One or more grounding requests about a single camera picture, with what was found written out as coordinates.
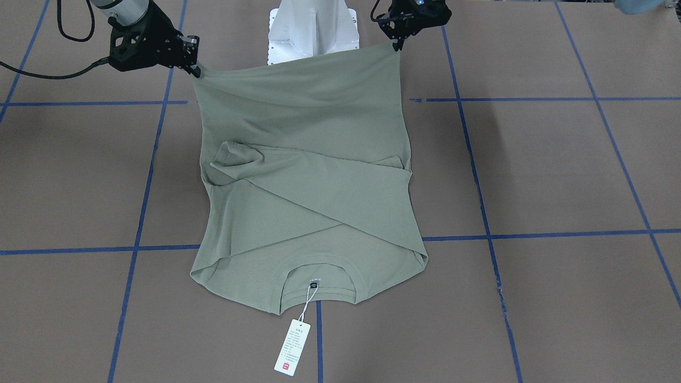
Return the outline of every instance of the olive green t-shirt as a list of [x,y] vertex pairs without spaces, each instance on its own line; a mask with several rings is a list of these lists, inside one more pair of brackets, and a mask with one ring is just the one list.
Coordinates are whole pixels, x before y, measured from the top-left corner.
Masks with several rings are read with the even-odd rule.
[[409,200],[400,56],[390,44],[194,80],[206,234],[191,276],[270,313],[359,303],[428,260]]

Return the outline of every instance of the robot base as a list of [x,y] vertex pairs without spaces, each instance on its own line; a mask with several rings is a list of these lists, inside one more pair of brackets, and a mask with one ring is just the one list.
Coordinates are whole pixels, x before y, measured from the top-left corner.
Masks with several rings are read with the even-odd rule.
[[282,0],[270,12],[268,65],[358,49],[357,12],[345,0]]

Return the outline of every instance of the grid line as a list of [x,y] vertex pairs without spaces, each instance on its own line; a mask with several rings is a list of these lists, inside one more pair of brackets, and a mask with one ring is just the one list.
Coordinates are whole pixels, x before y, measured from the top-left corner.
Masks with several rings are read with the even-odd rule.
[[[422,98],[410,101],[423,102]],[[445,97],[426,98],[426,102],[520,102],[520,101],[681,101],[681,97]]]
[[[447,38],[447,30],[445,29],[445,26],[443,25],[441,27],[442,29],[442,37],[445,42],[445,49],[447,51],[447,59],[449,60],[449,69],[452,72],[452,83],[454,85],[454,93],[456,94],[456,98],[460,99],[461,95],[459,94],[459,86],[458,82],[456,81],[456,71],[454,70],[454,60],[452,59],[452,52],[449,49],[449,39]],[[480,201],[480,213],[482,214],[482,222],[485,226],[485,238],[487,239],[487,244],[490,249],[490,257],[492,259],[492,266],[494,267],[494,276],[496,277],[496,290],[499,294],[499,301],[501,302],[501,311],[503,312],[504,316],[504,323],[506,325],[506,333],[509,338],[509,345],[511,347],[511,354],[513,356],[513,365],[516,368],[516,377],[518,379],[518,383],[523,383],[522,379],[522,370],[520,369],[520,361],[518,359],[518,351],[516,350],[516,341],[515,338],[513,337],[513,329],[511,328],[511,324],[509,322],[509,316],[508,316],[508,308],[506,307],[506,299],[504,298],[504,294],[502,291],[502,283],[501,283],[501,275],[499,273],[499,267],[496,262],[496,254],[494,251],[494,241],[492,240],[492,235],[490,233],[490,224],[487,220],[487,213],[485,211],[485,201],[482,197],[482,188],[480,187],[480,180],[477,176],[477,169],[475,167],[475,157],[473,156],[473,148],[471,146],[471,137],[469,136],[468,132],[468,126],[466,124],[466,116],[464,114],[464,106],[461,101],[457,102],[458,109],[459,109],[459,116],[461,117],[461,126],[463,129],[464,137],[466,139],[466,148],[468,149],[469,152],[469,157],[471,158],[471,171],[473,172],[473,180],[475,181],[475,186],[477,188],[477,195]]]
[[[26,48],[26,53],[24,53],[24,58],[21,59],[21,63],[19,64],[19,70],[24,69],[24,65],[26,65],[26,61],[29,59],[29,55],[31,54],[31,49],[33,49],[33,44],[35,43],[35,39],[38,36],[38,32],[40,31],[40,27],[42,26],[42,22],[45,19],[45,13],[47,12],[47,8],[48,8],[49,5],[50,5],[50,0],[45,0],[45,5],[43,5],[42,12],[40,13],[40,18],[38,18],[38,23],[36,24],[35,30],[33,31],[33,36],[31,36],[31,41],[29,42],[29,46]],[[19,76],[21,76],[21,74],[19,74],[19,73],[14,75],[14,81],[12,81],[12,87],[10,87],[10,92],[7,94],[7,98],[5,98],[5,103],[4,103],[4,105],[2,105],[2,109],[0,110],[0,123],[5,118],[5,113],[7,112],[7,105],[12,100],[12,96],[14,95],[14,91],[16,90],[16,85],[19,82]]]
[[[655,234],[681,234],[681,228],[652,229]],[[533,239],[533,238],[565,238],[580,236],[618,236],[618,235],[648,235],[648,230],[612,230],[592,232],[544,232],[544,233],[518,233],[518,234],[491,234],[494,240],[503,239]],[[423,236],[423,242],[456,242],[456,241],[482,241],[487,235],[455,235],[455,236]],[[165,251],[165,250],[196,250],[200,244],[180,245],[147,245],[147,246],[118,246],[118,247],[67,247],[61,249],[16,249],[0,250],[0,256],[23,256],[41,254],[71,254],[71,253],[106,253],[122,251]]]
[[667,262],[665,261],[665,257],[662,254],[662,251],[660,250],[660,247],[657,243],[657,240],[655,239],[655,233],[653,232],[650,222],[648,221],[648,216],[646,215],[646,212],[643,208],[643,204],[641,203],[641,200],[639,199],[638,193],[636,192],[636,189],[634,188],[633,181],[631,180],[631,176],[629,175],[629,171],[627,170],[627,165],[624,163],[624,158],[622,157],[622,153],[620,153],[620,149],[617,147],[617,142],[615,141],[615,136],[612,133],[612,130],[610,129],[610,124],[607,122],[607,118],[605,117],[605,112],[603,111],[603,107],[601,105],[601,102],[599,98],[596,96],[596,91],[594,89],[594,86],[591,82],[591,78],[589,77],[588,72],[586,71],[586,66],[584,66],[584,61],[582,60],[582,56],[580,55],[579,50],[577,49],[577,45],[575,44],[575,40],[572,37],[572,33],[570,33],[570,28],[567,26],[567,21],[565,21],[565,17],[563,16],[563,12],[560,10],[560,6],[558,3],[554,3],[556,6],[556,10],[558,11],[558,15],[560,16],[560,21],[563,23],[563,27],[565,28],[565,32],[567,33],[567,37],[570,40],[570,44],[572,45],[572,49],[575,51],[575,55],[577,56],[577,60],[580,63],[580,67],[582,68],[582,71],[584,73],[584,77],[586,79],[586,82],[589,85],[589,89],[591,90],[591,94],[593,95],[593,100],[596,102],[596,106],[598,107],[598,110],[601,114],[601,118],[603,119],[603,124],[605,126],[605,130],[607,131],[607,135],[610,138],[610,142],[612,143],[612,148],[615,150],[615,154],[617,156],[617,160],[620,162],[620,165],[622,166],[622,171],[624,172],[624,177],[627,179],[627,183],[629,184],[629,189],[631,190],[631,193],[633,194],[634,200],[636,201],[636,206],[638,206],[639,212],[641,213],[641,218],[643,219],[645,225],[646,225],[646,230],[648,232],[648,235],[650,236],[650,240],[652,241],[652,245],[655,248],[655,252],[657,253],[657,258],[660,261],[660,264],[662,266],[662,269],[665,272],[665,275],[667,276],[667,281],[669,282],[669,286],[671,287],[671,291],[674,294],[674,297],[676,298],[676,303],[678,307],[681,309],[681,296],[679,296],[678,289],[676,288],[676,284],[674,283],[674,279],[671,276],[671,272],[669,271],[669,267],[667,267]]
[[324,357],[321,344],[321,301],[317,301],[317,383],[324,383]]
[[119,106],[119,105],[185,105],[189,101],[179,100],[151,100],[151,101],[72,101],[72,102],[6,102],[0,105],[7,107],[17,106]]
[[[180,23],[178,25],[178,30],[182,31],[183,24],[185,22],[185,12],[187,11],[187,0],[183,0],[182,12],[180,13]],[[118,363],[118,353],[121,349],[121,339],[123,338],[123,328],[125,326],[125,316],[127,314],[127,306],[130,299],[130,292],[132,289],[133,276],[135,274],[135,265],[137,263],[137,255],[139,253],[140,241],[142,239],[142,230],[144,228],[144,218],[146,216],[146,207],[149,201],[149,193],[151,192],[151,181],[154,177],[154,162],[156,160],[156,153],[159,149],[159,140],[161,133],[163,131],[163,122],[165,121],[165,112],[168,108],[168,98],[170,96],[170,86],[172,84],[173,69],[170,68],[168,71],[168,81],[165,85],[165,95],[163,96],[163,104],[161,107],[161,116],[159,117],[159,124],[156,130],[156,138],[154,140],[154,147],[151,152],[151,160],[149,162],[149,171],[146,180],[146,187],[144,190],[144,197],[142,199],[142,208],[140,209],[140,223],[137,229],[137,235],[135,237],[135,250],[132,252],[132,257],[130,258],[130,267],[128,271],[128,278],[125,284],[125,293],[123,295],[123,304],[121,305],[121,316],[118,320],[118,332],[116,334],[116,341],[114,342],[114,350],[111,356],[111,365],[109,367],[109,376],[107,383],[113,383],[114,374],[116,373],[116,364]]]

